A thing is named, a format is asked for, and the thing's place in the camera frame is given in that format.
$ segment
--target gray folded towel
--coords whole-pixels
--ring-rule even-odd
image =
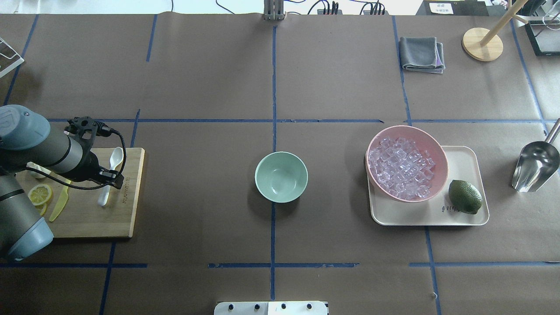
[[[399,50],[400,64],[405,70],[444,72],[444,45],[436,42],[435,37],[401,37]]]

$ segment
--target white label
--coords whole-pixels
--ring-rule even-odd
[[[453,14],[451,3],[430,3],[430,11],[437,14]]]

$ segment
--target blue tape line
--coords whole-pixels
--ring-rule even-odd
[[[354,268],[359,262],[276,263],[276,268]]]
[[[0,263],[0,268],[107,268],[106,263]]]
[[[517,40],[517,33],[514,27],[514,21],[510,21],[511,32],[514,35],[515,46],[517,47],[517,53],[519,53],[519,58],[521,59],[521,65],[523,66],[523,71],[525,72],[525,77],[527,78],[527,83],[529,84],[529,91],[531,92],[531,96],[533,97],[533,102],[535,102],[536,111],[539,113],[540,121],[543,124],[544,131],[548,134],[547,125],[544,123],[544,116],[543,111],[540,108],[539,100],[536,98],[535,88],[533,87],[533,81],[531,80],[531,76],[529,75],[529,71],[527,70],[527,65],[525,64],[525,58],[523,58],[523,53],[521,52],[521,46],[519,46],[519,41]]]
[[[67,118],[48,118],[49,122],[52,123],[65,123],[68,121]],[[106,123],[133,123],[134,119],[120,119],[120,118],[106,118],[106,119],[96,119],[97,121]]]
[[[276,28],[272,27],[272,152],[276,152]]]
[[[143,118],[141,123],[272,123],[272,119],[165,119]]]
[[[109,281],[111,280],[111,269],[113,267],[113,258],[115,257],[116,242],[111,244],[111,252],[109,253],[109,263],[107,264],[107,274],[105,275],[105,285],[103,287],[103,296],[101,297],[101,306],[99,306],[99,315],[103,315],[105,311],[105,302],[107,301],[107,292],[109,291]]]
[[[385,123],[379,119],[277,119],[279,123]]]
[[[409,267],[430,267],[427,262],[412,262]],[[560,262],[547,261],[477,261],[477,262],[436,262],[435,267],[560,267]]]
[[[424,231],[426,233],[426,245],[428,247],[428,257],[430,258],[430,272],[432,274],[432,287],[433,287],[433,292],[436,294],[437,315],[441,315],[441,306],[440,306],[440,297],[439,297],[440,293],[437,290],[436,266],[433,262],[432,241],[430,240],[429,227],[425,226]]]
[[[0,268],[107,268],[106,263],[0,263]],[[147,268],[146,263],[116,263],[113,268]]]
[[[412,119],[415,123],[540,123],[538,119]]]
[[[152,22],[152,34],[150,34],[150,44],[148,45],[148,54],[146,56],[146,62],[150,62],[150,56],[152,54],[153,35],[156,32],[156,22],[157,22],[157,14],[154,14],[153,22]]]
[[[270,300],[275,299],[275,266],[276,266],[276,203],[271,202],[271,220],[270,220]]]
[[[272,27],[272,152],[276,152],[276,28]],[[275,279],[276,271],[274,269],[276,259],[276,204],[271,202],[271,220],[270,220],[270,300],[276,299]]]
[[[270,268],[270,263],[209,263],[208,268]],[[354,268],[359,262],[311,262],[311,263],[274,263],[274,268]],[[146,264],[135,264],[137,268],[146,268]]]
[[[209,263],[208,268],[270,268],[270,263]]]
[[[412,118],[410,117],[410,107],[408,106],[408,96],[407,91],[404,89],[404,73],[403,68],[400,66],[400,49],[399,49],[399,36],[396,31],[396,19],[395,16],[392,15],[391,18],[393,19],[393,33],[395,34],[395,46],[396,46],[396,56],[397,62],[399,63],[399,72],[400,72],[400,84],[403,88],[403,97],[404,97],[404,104],[407,110],[407,123],[409,126],[412,126]]]
[[[138,120],[140,119],[140,108],[136,112],[136,118],[134,119],[134,128],[132,129],[132,137],[130,139],[130,147],[134,147],[134,140],[136,139],[136,130],[138,129]]]
[[[25,41],[24,49],[21,52],[21,58],[23,58],[25,56],[25,53],[27,51],[27,47],[29,47],[29,42],[31,42],[31,37],[33,36],[33,31],[35,31],[35,26],[37,25],[37,20],[38,19],[39,19],[39,15],[36,14],[35,19],[33,20],[33,24],[31,25],[31,30],[29,30],[29,35],[27,36],[27,41]],[[8,88],[8,93],[6,94],[6,98],[4,99],[4,105],[8,105],[10,95],[12,94],[13,85],[16,83],[17,74],[20,73],[20,67],[21,66],[22,66],[22,64],[17,66],[16,72],[13,74],[12,82],[10,82],[10,86]]]

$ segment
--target lime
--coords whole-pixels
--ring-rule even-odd
[[[53,196],[53,191],[50,189],[50,186],[47,184],[39,184],[33,187],[27,196],[31,200],[34,206],[40,206]]]
[[[469,182],[454,179],[449,185],[449,199],[457,210],[466,214],[477,214],[482,207],[482,196]]]

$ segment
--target yellow plastic knife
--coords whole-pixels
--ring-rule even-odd
[[[64,181],[67,184],[70,184],[72,182],[69,179],[65,179]],[[56,219],[60,215],[67,201],[68,201],[68,186],[62,186],[62,191],[60,192],[60,196],[58,197],[57,203],[54,205],[53,213],[50,214],[50,218],[49,218],[50,222],[54,221],[54,219]]]

